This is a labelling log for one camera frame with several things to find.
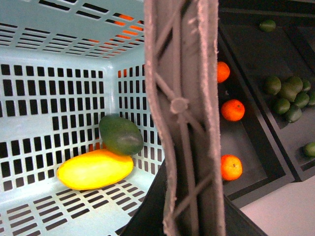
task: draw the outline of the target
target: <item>yellow mango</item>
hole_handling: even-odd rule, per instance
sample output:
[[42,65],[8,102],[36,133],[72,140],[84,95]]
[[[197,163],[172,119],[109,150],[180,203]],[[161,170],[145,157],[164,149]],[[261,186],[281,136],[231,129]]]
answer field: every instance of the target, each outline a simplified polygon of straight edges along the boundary
[[88,190],[117,183],[132,169],[131,156],[119,156],[99,149],[67,160],[57,170],[57,177],[69,188]]

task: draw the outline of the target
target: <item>ventilation hole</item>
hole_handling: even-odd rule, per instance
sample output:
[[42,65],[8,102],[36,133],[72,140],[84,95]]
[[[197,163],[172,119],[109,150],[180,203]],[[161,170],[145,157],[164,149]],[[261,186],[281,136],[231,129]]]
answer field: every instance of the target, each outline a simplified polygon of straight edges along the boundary
[[98,11],[98,12],[101,12],[101,13],[107,13],[108,12],[108,10],[105,9],[105,8],[102,8],[102,7],[99,7],[99,6],[95,6],[95,5],[92,5],[92,4],[89,4],[89,3],[83,4],[83,7],[86,7],[86,8],[89,8],[91,10]]
[[130,35],[133,35],[133,36],[137,36],[138,35],[137,32],[133,32],[133,31],[129,31],[129,30],[123,30],[123,33],[130,34]]
[[3,188],[5,191],[11,190],[13,188],[12,181],[5,181],[3,182]]
[[15,223],[13,223],[13,224],[10,224],[10,226],[11,226],[11,228],[14,228],[14,227],[17,227],[17,226],[19,226],[19,225],[22,225],[22,224],[25,224],[25,223],[27,223],[27,222],[29,222],[29,221],[31,221],[31,220],[34,220],[35,218],[33,217],[33,216],[30,216],[30,217],[28,217],[28,218],[25,218],[25,219],[23,219],[23,220],[20,220],[20,221],[17,221],[17,222],[15,222]]
[[20,38],[21,40],[25,40],[25,41],[30,41],[30,42],[38,42],[38,43],[43,43],[44,41],[42,40],[38,40],[38,39],[33,39],[33,38]]
[[130,44],[130,45],[135,45],[135,46],[140,45],[140,44],[138,44],[138,43],[128,43],[128,44]]
[[69,110],[71,112],[75,111],[74,98],[69,98]]
[[40,137],[34,138],[34,145],[35,145],[35,151],[41,151],[42,150]]
[[143,31],[143,28],[139,26],[130,26],[129,28],[133,30]]
[[1,163],[1,172],[3,178],[9,177],[11,175],[9,162]]
[[48,103],[47,103],[47,99],[41,99],[41,100],[40,100],[40,106],[41,106],[41,112],[42,112],[42,114],[47,114],[47,113],[48,113]]
[[67,199],[69,199],[69,198],[72,198],[73,196],[76,196],[76,194],[75,194],[75,193],[72,193],[72,194],[69,194],[69,195],[67,195],[67,196],[64,196],[64,197],[60,198],[60,201],[67,200]]
[[0,23],[0,26],[10,27],[10,28],[17,28],[17,26],[8,25],[8,24],[4,24],[4,23]]
[[53,3],[53,2],[49,2],[49,1],[45,1],[45,0],[40,0],[40,1],[39,1],[39,4],[43,4],[43,5],[45,5],[45,6],[54,7],[54,8],[63,10],[63,11],[68,11],[68,10],[70,10],[69,7],[62,6],[62,5],[59,5],[59,4],[56,4],[56,3]]
[[101,206],[103,206],[103,205],[105,205],[107,203],[109,203],[108,200],[104,200],[104,201],[102,201],[100,203],[97,203],[97,204],[93,205],[93,208],[94,209],[99,208],[99,207],[101,207]]
[[51,99],[50,105],[51,105],[51,112],[57,113],[58,112],[57,99]]
[[51,220],[54,220],[54,219],[56,219],[56,218],[58,218],[58,217],[60,217],[60,216],[62,216],[63,215],[63,213],[62,212],[59,212],[59,213],[57,213],[57,214],[55,214],[55,215],[51,215],[51,216],[49,216],[49,217],[47,217],[47,218],[44,218],[42,221],[43,221],[43,223],[47,223],[47,222],[49,222],[49,221],[51,221]]
[[111,46],[115,46],[115,47],[118,46],[118,44],[115,44],[115,43],[104,43],[104,44],[111,45]]
[[127,16],[127,15],[123,15],[123,14],[119,14],[119,13],[115,13],[113,16],[122,18],[122,19],[127,20],[127,21],[132,21],[134,19],[131,16]]
[[73,39],[76,39],[77,37],[73,37],[73,36],[69,36],[69,35],[65,35],[65,34],[60,34],[60,33],[57,33],[56,36],[61,36],[61,37],[65,37],[65,38],[73,38]]
[[45,148],[47,149],[51,149],[51,140],[50,140],[50,136],[46,135],[44,136],[44,140],[45,140]]
[[100,102],[100,108],[101,108],[101,109],[104,109],[104,108],[105,108],[104,97],[100,97],[100,98],[99,98],[99,102]]
[[11,80],[3,80],[3,90],[5,96],[13,96]]
[[53,228],[55,228],[55,227],[57,227],[57,226],[59,226],[59,225],[62,225],[62,224],[64,224],[64,223],[66,223],[66,222],[67,222],[66,219],[62,219],[62,220],[60,220],[60,221],[55,222],[54,224],[51,224],[51,225],[49,225],[49,226],[46,226],[46,229],[47,229],[47,230],[51,230],[51,229],[53,229]]
[[45,211],[40,212],[39,215],[40,215],[40,216],[44,216],[44,215],[47,215],[47,214],[49,214],[49,213],[51,213],[51,212],[54,212],[55,210],[58,210],[58,209],[59,209],[59,207],[56,206],[56,207],[53,207],[53,208],[50,208],[50,209],[48,209],[48,210],[45,210]]
[[53,154],[51,152],[46,154],[46,161],[47,161],[47,166],[52,166],[54,164]]
[[117,26],[125,26],[125,25],[126,25],[126,23],[124,23],[124,22],[113,21],[113,20],[111,20],[111,19],[107,19],[106,22],[111,23],[111,24],[114,24],[114,25],[117,25]]
[[121,35],[121,34],[117,34],[116,37],[118,37],[118,38],[124,38],[124,39],[131,39],[130,36]]
[[93,14],[90,14],[90,13],[87,13],[87,12],[84,12],[84,11],[77,11],[76,14],[82,15],[82,16],[86,16],[86,17],[89,17],[89,18],[92,18],[92,19],[99,19],[100,18],[100,16],[96,16],[96,15],[93,15]]
[[89,212],[89,211],[90,211],[89,209],[84,209],[84,210],[82,210],[82,211],[79,211],[79,212],[77,212],[77,213],[71,215],[71,218],[72,218],[72,219],[75,219],[75,218],[77,218],[77,217],[79,217],[79,216],[81,216],[81,215],[83,215],[83,214],[85,214],[85,213],[87,213],[87,212]]
[[28,176],[28,184],[31,184],[31,183],[35,183],[35,176],[34,175]]
[[19,234],[21,234],[21,233],[24,233],[24,232],[26,232],[26,231],[28,231],[28,230],[31,230],[31,229],[33,229],[33,228],[35,228],[35,227],[37,227],[37,224],[36,224],[36,223],[33,223],[33,224],[28,225],[28,226],[26,226],[26,227],[23,227],[23,228],[21,228],[21,229],[19,229],[19,230],[13,231],[12,233],[13,233],[13,236],[16,236],[16,235],[19,235]]
[[71,136],[72,136],[72,143],[73,143],[73,144],[77,144],[77,143],[78,143],[77,132],[76,132],[76,131],[73,131],[73,132],[71,133]]
[[52,40],[60,41],[60,42],[66,42],[66,43],[72,43],[73,42],[73,41],[70,41],[70,40],[65,40],[65,39],[60,39],[60,38],[53,38]]
[[20,147],[19,147],[19,141],[18,140],[11,141],[11,150],[12,150],[12,154],[14,156],[20,155]]
[[143,191],[139,191],[139,192],[136,192],[135,194],[133,194],[134,197],[138,197],[140,196],[141,194],[144,194]]
[[25,158],[25,166],[26,166],[26,171],[32,171],[34,170],[33,167],[33,160],[31,157],[26,157]]
[[44,168],[44,162],[43,162],[43,155],[37,155],[36,156],[36,163],[37,163],[37,168]]
[[38,114],[38,108],[37,108],[37,101],[36,100],[30,100],[30,107],[31,107],[31,114],[32,115]]
[[69,144],[70,144],[69,134],[68,133],[63,133],[63,145],[67,146]]

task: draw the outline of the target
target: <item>black tray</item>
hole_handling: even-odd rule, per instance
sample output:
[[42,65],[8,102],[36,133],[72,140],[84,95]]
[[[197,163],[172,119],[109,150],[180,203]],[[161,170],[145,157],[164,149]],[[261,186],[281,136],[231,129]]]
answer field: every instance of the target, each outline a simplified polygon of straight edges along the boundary
[[294,177],[220,35],[218,40],[218,60],[231,69],[229,78],[218,84],[219,106],[238,99],[246,109],[237,122],[220,116],[221,154],[235,155],[243,163],[240,178],[223,182],[224,193],[237,207],[243,207],[292,182]]
[[[219,11],[219,17],[219,32],[296,181],[312,177],[315,159],[305,157],[301,147],[315,141],[315,108],[303,108],[302,117],[289,124],[271,111],[273,97],[262,92],[262,85],[269,75],[277,75],[281,80],[296,75],[307,78],[312,84],[311,90],[315,90],[314,39],[305,37],[314,32],[315,15],[225,8]],[[258,29],[259,23],[266,19],[276,22],[273,32]]]

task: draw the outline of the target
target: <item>plastic crate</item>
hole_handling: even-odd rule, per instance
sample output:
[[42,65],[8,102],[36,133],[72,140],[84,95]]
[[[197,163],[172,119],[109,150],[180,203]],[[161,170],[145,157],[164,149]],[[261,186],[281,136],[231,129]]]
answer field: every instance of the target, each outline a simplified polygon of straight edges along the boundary
[[[143,3],[4,0],[0,9],[0,235],[118,235],[164,159],[144,84]],[[101,148],[118,113],[144,137],[134,170],[74,191],[60,164]]]

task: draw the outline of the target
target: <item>lime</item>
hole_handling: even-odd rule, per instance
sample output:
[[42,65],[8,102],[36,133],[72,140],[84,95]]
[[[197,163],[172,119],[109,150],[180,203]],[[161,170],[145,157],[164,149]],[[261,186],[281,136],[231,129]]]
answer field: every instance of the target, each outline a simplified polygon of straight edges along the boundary
[[314,106],[315,105],[315,91],[309,93],[310,100],[307,105]]
[[315,157],[315,142],[311,142],[309,144],[306,144],[303,147],[303,152],[305,155],[309,157]]
[[266,20],[259,24],[259,28],[264,32],[274,31],[276,28],[276,23],[273,20]]
[[284,114],[284,118],[289,122],[289,123],[294,123],[296,122],[299,118],[302,116],[302,111],[301,109],[296,106],[296,105],[291,105],[289,110]]
[[298,76],[291,76],[286,80],[287,83],[290,83],[294,86],[294,90],[298,93],[302,91],[303,82],[300,77]]
[[303,82],[303,88],[302,91],[307,92],[311,89],[311,83],[310,81],[306,80],[306,79],[302,79]]
[[289,110],[289,108],[290,102],[285,98],[277,99],[272,106],[272,110],[278,115],[286,113]]
[[270,95],[276,95],[281,89],[281,81],[277,76],[269,76],[263,86],[264,92]]
[[294,86],[290,83],[282,83],[281,89],[278,95],[282,98],[286,98],[289,102],[294,102],[297,92]]
[[309,102],[310,97],[307,95],[306,92],[299,92],[296,95],[296,98],[294,100],[294,105],[298,106],[299,108],[305,107]]

